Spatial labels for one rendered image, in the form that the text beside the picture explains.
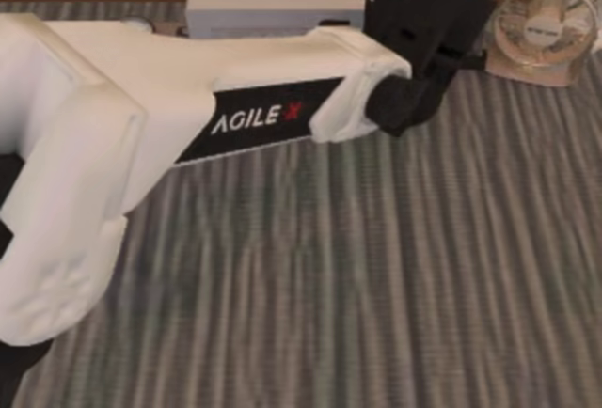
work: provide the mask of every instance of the black label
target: black label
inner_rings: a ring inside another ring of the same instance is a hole
[[[215,93],[211,121],[178,163],[309,137],[309,121],[342,78]]]

